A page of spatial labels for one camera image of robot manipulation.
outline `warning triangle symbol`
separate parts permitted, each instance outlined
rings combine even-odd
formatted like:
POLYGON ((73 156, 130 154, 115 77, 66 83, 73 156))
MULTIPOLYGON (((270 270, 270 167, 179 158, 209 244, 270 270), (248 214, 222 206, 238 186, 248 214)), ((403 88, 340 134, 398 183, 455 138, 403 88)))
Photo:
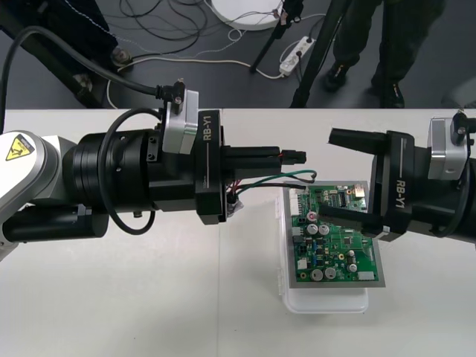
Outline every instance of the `warning triangle symbol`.
POLYGON ((13 140, 10 151, 8 152, 7 161, 30 155, 33 151, 35 151, 33 145, 28 143, 23 135, 17 135, 13 140))

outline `black cylinder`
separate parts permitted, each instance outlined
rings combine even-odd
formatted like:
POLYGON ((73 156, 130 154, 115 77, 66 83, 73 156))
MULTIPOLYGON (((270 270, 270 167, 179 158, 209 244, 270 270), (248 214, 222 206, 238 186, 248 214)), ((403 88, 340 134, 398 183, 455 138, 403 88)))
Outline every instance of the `black cylinder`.
POLYGON ((28 207, 15 213, 3 224, 3 234, 10 242, 102 237, 109 216, 83 205, 75 207, 28 207))
MULTIPOLYGON (((115 133, 106 159, 107 190, 117 212, 154 210, 149 197, 147 144, 154 130, 115 133)), ((97 179, 104 133, 90 134, 63 158, 63 181, 75 203, 103 209, 97 179)))

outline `white table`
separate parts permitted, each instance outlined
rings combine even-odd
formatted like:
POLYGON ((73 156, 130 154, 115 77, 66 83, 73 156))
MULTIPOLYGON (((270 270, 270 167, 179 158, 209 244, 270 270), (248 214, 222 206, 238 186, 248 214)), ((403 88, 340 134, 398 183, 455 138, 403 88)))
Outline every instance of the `white table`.
MULTIPOLYGON (((6 127, 78 141, 120 113, 12 111, 6 127)), ((223 124, 230 145, 307 151, 305 167, 320 180, 369 180, 371 157, 326 144, 331 127, 409 132, 425 146, 429 119, 453 114, 230 109, 223 124)), ((153 124, 142 117, 124 127, 153 124)), ((288 312, 265 224, 277 192, 244 193, 245 209, 226 225, 205 227, 194 212, 160 213, 142 237, 111 223, 102 239, 19 246, 0 265, 0 356, 475 354, 476 252, 450 239, 406 234, 382 244, 387 288, 370 290, 363 315, 288 312)))

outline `silver bracket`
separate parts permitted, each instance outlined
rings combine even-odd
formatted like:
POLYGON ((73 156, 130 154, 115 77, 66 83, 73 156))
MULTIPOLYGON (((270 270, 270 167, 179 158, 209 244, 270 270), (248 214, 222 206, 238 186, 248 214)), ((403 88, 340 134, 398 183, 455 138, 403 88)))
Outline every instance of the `silver bracket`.
POLYGON ((199 128, 199 93, 185 91, 184 108, 179 114, 173 113, 171 106, 171 103, 167 103, 162 150, 188 155, 199 128))
POLYGON ((428 133, 428 147, 431 148, 428 179, 454 181, 463 173, 468 159, 466 138, 460 145, 451 141, 451 118, 433 118, 428 133))

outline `green circuit board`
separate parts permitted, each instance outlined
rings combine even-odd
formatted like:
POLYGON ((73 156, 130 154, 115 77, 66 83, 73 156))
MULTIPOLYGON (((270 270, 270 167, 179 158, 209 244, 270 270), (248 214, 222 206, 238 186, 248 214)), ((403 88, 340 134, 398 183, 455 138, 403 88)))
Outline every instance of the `green circuit board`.
POLYGON ((306 191, 295 192, 298 215, 292 216, 292 239, 296 281, 379 281, 372 239, 353 229, 321 220, 318 215, 321 205, 366 211, 363 187, 308 186, 306 191), (316 214, 309 217, 309 212, 316 214))

